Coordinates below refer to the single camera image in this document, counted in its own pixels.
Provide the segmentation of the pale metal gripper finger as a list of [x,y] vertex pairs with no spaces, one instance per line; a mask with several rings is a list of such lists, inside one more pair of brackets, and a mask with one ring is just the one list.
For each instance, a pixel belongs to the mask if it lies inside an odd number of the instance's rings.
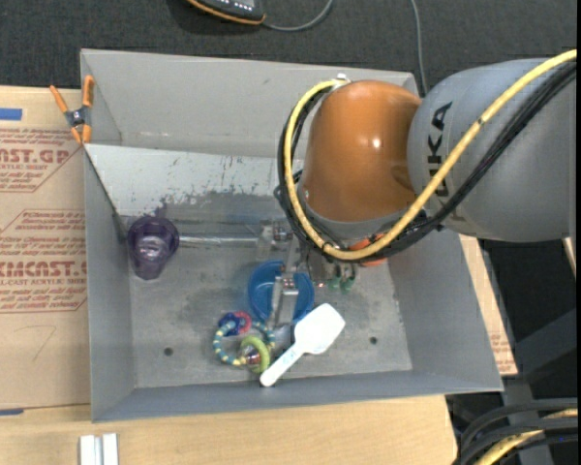
[[193,225],[179,229],[179,242],[184,247],[228,246],[277,249],[291,240],[291,230],[281,224]]
[[283,274],[275,279],[271,297],[270,328],[292,323],[298,295],[299,289],[292,275]]

